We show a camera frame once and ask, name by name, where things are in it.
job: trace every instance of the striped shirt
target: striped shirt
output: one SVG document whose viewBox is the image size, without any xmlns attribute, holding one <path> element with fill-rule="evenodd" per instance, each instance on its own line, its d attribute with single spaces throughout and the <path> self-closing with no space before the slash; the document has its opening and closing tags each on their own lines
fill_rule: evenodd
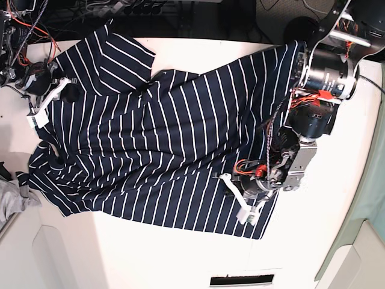
<svg viewBox="0 0 385 289">
<path fill-rule="evenodd" d="M 155 54 L 114 34 L 108 22 L 56 58 L 83 94 L 72 104 L 50 104 L 29 174 L 18 177 L 64 216 L 103 211 L 261 238 L 278 195 L 256 226 L 241 225 L 239 204 L 212 174 L 231 172 L 241 158 L 265 158 L 266 132 L 258 127 L 289 93 L 299 48 L 258 52 L 203 75 L 165 70 L 151 79 Z M 285 117 L 286 110 L 276 128 Z"/>
</svg>

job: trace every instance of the shirt sleeve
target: shirt sleeve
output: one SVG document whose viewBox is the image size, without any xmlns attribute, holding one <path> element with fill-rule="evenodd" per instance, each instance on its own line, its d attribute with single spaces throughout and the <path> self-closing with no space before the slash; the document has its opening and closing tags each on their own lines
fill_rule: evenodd
<svg viewBox="0 0 385 289">
<path fill-rule="evenodd" d="M 87 93 L 142 92 L 151 78 L 155 53 L 135 39 L 111 32 L 108 21 L 56 59 L 67 77 L 77 78 Z"/>
</svg>

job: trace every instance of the green surface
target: green surface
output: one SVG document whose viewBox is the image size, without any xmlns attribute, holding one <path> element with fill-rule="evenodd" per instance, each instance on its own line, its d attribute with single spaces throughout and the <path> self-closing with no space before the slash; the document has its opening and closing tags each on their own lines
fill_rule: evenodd
<svg viewBox="0 0 385 289">
<path fill-rule="evenodd" d="M 385 65 L 383 65 L 383 87 L 384 84 Z M 359 187 L 315 281 L 322 278 L 338 248 L 353 244 L 364 220 L 369 219 L 385 241 L 385 114 L 383 101 L 384 95 L 381 94 L 377 123 Z"/>
</svg>

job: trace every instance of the white table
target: white table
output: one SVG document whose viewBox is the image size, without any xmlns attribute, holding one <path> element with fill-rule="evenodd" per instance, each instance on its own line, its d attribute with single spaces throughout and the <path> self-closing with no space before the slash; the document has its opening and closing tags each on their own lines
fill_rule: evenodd
<svg viewBox="0 0 385 289">
<path fill-rule="evenodd" d="M 169 68 L 204 73 L 267 47 L 218 40 L 138 41 L 157 53 L 153 75 Z M 65 50 L 74 43 L 59 45 Z M 28 58 L 41 60 L 48 51 L 48 44 L 32 45 Z M 360 71 L 381 84 L 378 63 L 363 61 Z M 0 95 L 0 160 L 12 171 L 26 170 L 28 155 L 39 142 L 25 118 L 27 103 L 10 89 L 1 89 Z M 11 278 L 15 272 L 8 263 L 0 265 L 0 282 L 9 284 L 4 288 L 54 288 L 55 284 L 56 288 L 81 289 L 196 289 L 208 288 L 215 275 L 274 273 L 275 289 L 315 288 L 314 277 L 360 181 L 379 104 L 378 90 L 360 80 L 353 99 L 340 106 L 332 135 L 318 140 L 318 152 L 301 188 L 280 194 L 262 240 L 162 228 L 101 212 L 64 218 L 39 194 L 43 207 L 21 214 L 0 243 L 0 254 L 12 258 L 19 272 L 28 271 L 29 279 Z M 48 259 L 36 250 L 30 252 L 41 225 L 56 228 L 63 239 L 60 245 L 57 235 L 46 236 L 51 267 L 42 265 Z M 61 261 L 64 255 L 68 262 Z M 59 276 L 61 282 L 55 283 L 50 276 Z"/>
</svg>

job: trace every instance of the table surface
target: table surface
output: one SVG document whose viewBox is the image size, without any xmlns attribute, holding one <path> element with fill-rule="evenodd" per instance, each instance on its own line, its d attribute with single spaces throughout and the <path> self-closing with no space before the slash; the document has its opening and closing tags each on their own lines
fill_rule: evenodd
<svg viewBox="0 0 385 289">
<path fill-rule="evenodd" d="M 268 48 L 256 43 L 199 39 L 137 39 L 156 52 L 152 75 L 162 69 L 205 73 L 241 56 Z M 76 42 L 58 43 L 64 51 Z M 49 45 L 28 47 L 39 61 Z M 381 66 L 363 61 L 361 74 L 381 84 Z M 39 138 L 26 121 L 28 105 L 1 89 L 0 158 L 12 171 L 26 170 Z M 334 130 L 318 141 L 297 191 L 281 193 L 261 240 L 162 228 L 107 214 L 68 218 L 47 203 L 38 210 L 42 225 L 63 238 L 79 288 L 208 288 L 211 276 L 273 272 L 275 289 L 315 288 L 319 270 L 356 192 L 368 156 L 380 94 L 362 80 L 355 96 L 338 111 Z"/>
</svg>

